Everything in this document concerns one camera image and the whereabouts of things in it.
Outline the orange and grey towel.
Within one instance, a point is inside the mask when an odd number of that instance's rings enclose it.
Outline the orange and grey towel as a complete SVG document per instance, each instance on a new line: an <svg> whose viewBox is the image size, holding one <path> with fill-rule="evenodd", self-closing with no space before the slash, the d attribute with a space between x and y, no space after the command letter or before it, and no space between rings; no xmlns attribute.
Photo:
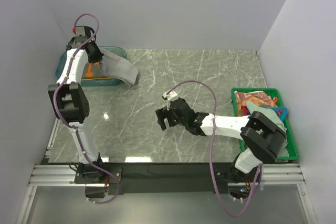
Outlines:
<svg viewBox="0 0 336 224"><path fill-rule="evenodd" d="M83 73L82 73L82 80L111 80L111 78L106 77L101 69L100 69L100 63L89 63L87 62Z"/></svg>

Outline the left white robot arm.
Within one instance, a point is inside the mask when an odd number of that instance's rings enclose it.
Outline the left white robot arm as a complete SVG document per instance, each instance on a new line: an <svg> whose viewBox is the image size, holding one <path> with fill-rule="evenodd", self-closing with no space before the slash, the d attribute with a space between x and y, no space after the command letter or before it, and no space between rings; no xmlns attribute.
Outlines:
<svg viewBox="0 0 336 224"><path fill-rule="evenodd" d="M100 60L102 53L95 40L96 33L89 26L75 26L74 37L66 46L66 62L56 84L48 86L48 94L58 119L68 128L75 142L79 163L71 164L77 183L100 183L106 177L99 151L88 131L85 119L90 106L81 87L83 70L88 60Z"/></svg>

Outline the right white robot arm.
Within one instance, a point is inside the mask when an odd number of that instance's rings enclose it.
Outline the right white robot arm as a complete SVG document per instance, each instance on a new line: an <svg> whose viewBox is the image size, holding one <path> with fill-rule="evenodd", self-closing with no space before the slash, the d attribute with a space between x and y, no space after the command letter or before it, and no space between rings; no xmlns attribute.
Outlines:
<svg viewBox="0 0 336 224"><path fill-rule="evenodd" d="M285 131L260 111L241 117L218 116L195 112L184 99L177 98L155 114L163 131L180 125L196 136L218 135L244 141L247 149L236 156L227 171L217 172L230 183L243 182L260 164L275 163L286 141Z"/></svg>

